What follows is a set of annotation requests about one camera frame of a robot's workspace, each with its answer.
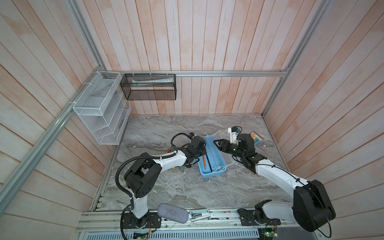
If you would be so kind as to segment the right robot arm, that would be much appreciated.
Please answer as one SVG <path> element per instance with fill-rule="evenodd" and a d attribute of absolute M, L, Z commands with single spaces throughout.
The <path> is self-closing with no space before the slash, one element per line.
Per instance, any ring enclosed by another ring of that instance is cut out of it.
<path fill-rule="evenodd" d="M 314 232 L 336 218 L 334 207 L 321 182 L 307 181 L 278 167 L 256 152 L 254 141 L 251 134 L 235 134 L 230 140 L 215 140 L 214 145 L 219 151 L 231 155 L 236 162 L 270 180 L 293 198 L 291 204 L 272 200 L 256 204 L 254 218 L 257 224 L 267 225 L 272 220 L 285 220 L 299 224 L 308 232 Z"/>

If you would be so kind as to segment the blue plastic tool box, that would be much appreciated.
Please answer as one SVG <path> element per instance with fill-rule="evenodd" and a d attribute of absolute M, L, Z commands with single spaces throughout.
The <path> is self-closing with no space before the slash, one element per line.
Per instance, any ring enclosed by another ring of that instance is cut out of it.
<path fill-rule="evenodd" d="M 227 164 L 219 151 L 219 149 L 215 146 L 214 140 L 215 137 L 213 135 L 209 135 L 204 137 L 205 141 L 209 143 L 210 148 L 211 148 L 211 160 L 212 160 L 212 165 L 213 165 L 213 172 L 211 173 L 210 167 L 208 164 L 207 160 L 207 155 L 205 155 L 206 158 L 206 163 L 207 163 L 207 169 L 204 168 L 203 164 L 203 157 L 199 157 L 199 170 L 201 173 L 201 177 L 203 179 L 211 178 L 211 177 L 216 177 L 222 175 L 226 170 L 227 170 Z"/>

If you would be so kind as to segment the black hex key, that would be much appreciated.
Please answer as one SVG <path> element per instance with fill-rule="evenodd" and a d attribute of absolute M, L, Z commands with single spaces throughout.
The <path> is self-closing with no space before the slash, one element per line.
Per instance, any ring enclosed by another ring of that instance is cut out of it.
<path fill-rule="evenodd" d="M 211 173 L 213 172 L 213 165 L 212 165 L 212 160 L 211 160 L 211 148 L 210 148 L 210 145 L 209 143 L 207 142 L 206 143 L 206 151 L 207 151 L 207 160 L 208 160 L 208 164 L 209 164 L 209 167 L 210 167 L 210 171 Z"/>

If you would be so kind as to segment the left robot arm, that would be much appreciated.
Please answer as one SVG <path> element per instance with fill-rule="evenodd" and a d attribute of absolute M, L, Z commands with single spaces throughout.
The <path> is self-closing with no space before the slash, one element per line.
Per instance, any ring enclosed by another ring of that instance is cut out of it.
<path fill-rule="evenodd" d="M 148 208 L 147 195 L 153 189 L 159 175 L 176 167 L 190 168 L 207 154 L 206 141 L 193 133 L 178 133 L 171 139 L 170 153 L 152 156 L 143 153 L 123 162 L 116 171 L 115 183 L 127 194 L 130 204 L 124 208 L 120 228 L 155 228 L 156 220 Z"/>

